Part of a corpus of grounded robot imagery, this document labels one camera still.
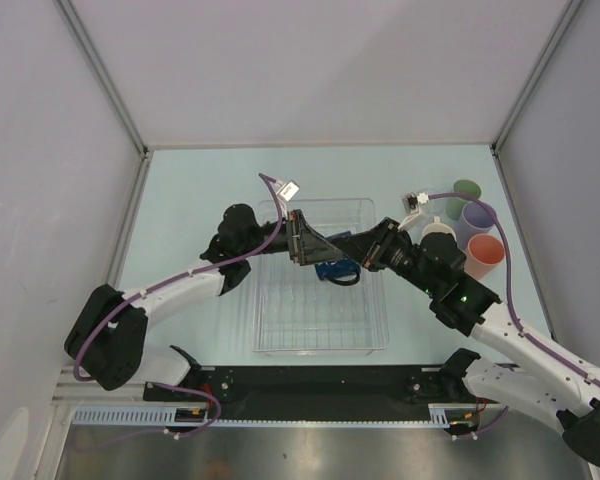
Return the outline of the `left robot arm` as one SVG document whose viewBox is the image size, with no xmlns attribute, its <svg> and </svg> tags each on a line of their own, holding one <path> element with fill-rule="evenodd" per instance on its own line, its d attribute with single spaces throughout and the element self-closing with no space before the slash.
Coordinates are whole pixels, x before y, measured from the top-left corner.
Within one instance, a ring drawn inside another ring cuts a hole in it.
<svg viewBox="0 0 600 480">
<path fill-rule="evenodd" d="M 145 341 L 153 326 L 194 303 L 228 294 L 250 274 L 250 258 L 278 253 L 300 266 L 345 257 L 299 210 L 259 224 L 250 206 L 234 204 L 187 270 L 149 287 L 121 291 L 105 283 L 91 292 L 64 343 L 74 378 L 106 391 L 123 386 L 147 363 Z"/>
</svg>

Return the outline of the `lavender plastic cup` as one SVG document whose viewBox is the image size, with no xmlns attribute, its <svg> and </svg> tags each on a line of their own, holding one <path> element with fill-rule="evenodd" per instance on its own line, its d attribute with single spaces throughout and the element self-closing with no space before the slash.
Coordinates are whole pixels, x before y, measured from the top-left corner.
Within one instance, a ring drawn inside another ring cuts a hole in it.
<svg viewBox="0 0 600 480">
<path fill-rule="evenodd" d="M 458 246 L 465 249 L 469 241 L 476 235 L 488 233 L 495 221 L 491 214 L 476 202 L 467 203 L 456 224 L 456 239 Z"/>
</svg>

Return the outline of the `dark blue ceramic mug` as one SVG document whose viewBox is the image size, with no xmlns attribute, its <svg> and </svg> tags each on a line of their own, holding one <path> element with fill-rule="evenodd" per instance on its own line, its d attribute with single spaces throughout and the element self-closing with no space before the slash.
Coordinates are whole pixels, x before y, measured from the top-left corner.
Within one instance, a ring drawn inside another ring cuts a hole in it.
<svg viewBox="0 0 600 480">
<path fill-rule="evenodd" d="M 352 287 L 361 279 L 361 267 L 348 257 L 314 266 L 317 278 L 341 287 Z"/>
</svg>

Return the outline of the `light green plastic cup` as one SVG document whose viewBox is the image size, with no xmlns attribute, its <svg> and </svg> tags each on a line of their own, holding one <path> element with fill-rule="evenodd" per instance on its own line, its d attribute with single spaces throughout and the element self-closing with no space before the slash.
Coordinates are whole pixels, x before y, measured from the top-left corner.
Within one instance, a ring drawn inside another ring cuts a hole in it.
<svg viewBox="0 0 600 480">
<path fill-rule="evenodd" d="M 460 197 L 452 196 L 447 199 L 446 215 L 454 221 L 457 221 L 462 213 L 464 206 L 471 201 L 472 198 L 480 198 L 482 189 L 480 185 L 473 180 L 459 179 L 452 187 L 452 192 L 460 194 Z"/>
</svg>

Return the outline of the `pink plastic cup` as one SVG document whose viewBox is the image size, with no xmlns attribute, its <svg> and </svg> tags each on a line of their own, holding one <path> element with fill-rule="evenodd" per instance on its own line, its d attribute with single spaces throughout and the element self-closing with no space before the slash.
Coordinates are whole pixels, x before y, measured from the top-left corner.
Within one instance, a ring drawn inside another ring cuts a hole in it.
<svg viewBox="0 0 600 480">
<path fill-rule="evenodd" d="M 465 250 L 464 271 L 476 280 L 481 280 L 505 258 L 505 248 L 501 240 L 489 234 L 473 236 Z"/>
</svg>

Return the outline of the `white ceramic mug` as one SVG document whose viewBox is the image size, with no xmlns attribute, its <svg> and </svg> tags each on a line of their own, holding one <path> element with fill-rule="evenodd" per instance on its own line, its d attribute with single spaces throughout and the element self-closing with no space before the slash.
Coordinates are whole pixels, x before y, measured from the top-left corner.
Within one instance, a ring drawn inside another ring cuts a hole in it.
<svg viewBox="0 0 600 480">
<path fill-rule="evenodd" d="M 424 239 L 432 234 L 446 234 L 450 235 L 453 239 L 456 239 L 456 234 L 453 228 L 445 224 L 439 216 L 435 216 L 433 221 L 423 228 L 421 239 Z"/>
</svg>

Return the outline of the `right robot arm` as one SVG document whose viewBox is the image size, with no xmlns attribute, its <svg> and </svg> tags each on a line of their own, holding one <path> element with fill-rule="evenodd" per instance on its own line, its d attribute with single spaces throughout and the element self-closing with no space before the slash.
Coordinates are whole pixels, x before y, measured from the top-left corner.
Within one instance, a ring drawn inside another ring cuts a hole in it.
<svg viewBox="0 0 600 480">
<path fill-rule="evenodd" d="M 435 317 L 450 329 L 500 352 L 523 369 L 494 381 L 477 357 L 443 373 L 453 401 L 471 394 L 503 403 L 557 430 L 580 458 L 600 468 L 600 367 L 520 320 L 510 301 L 468 275 L 454 237 L 431 233 L 415 244 L 389 218 L 371 230 L 337 238 L 334 245 L 361 268 L 389 269 L 423 291 Z"/>
</svg>

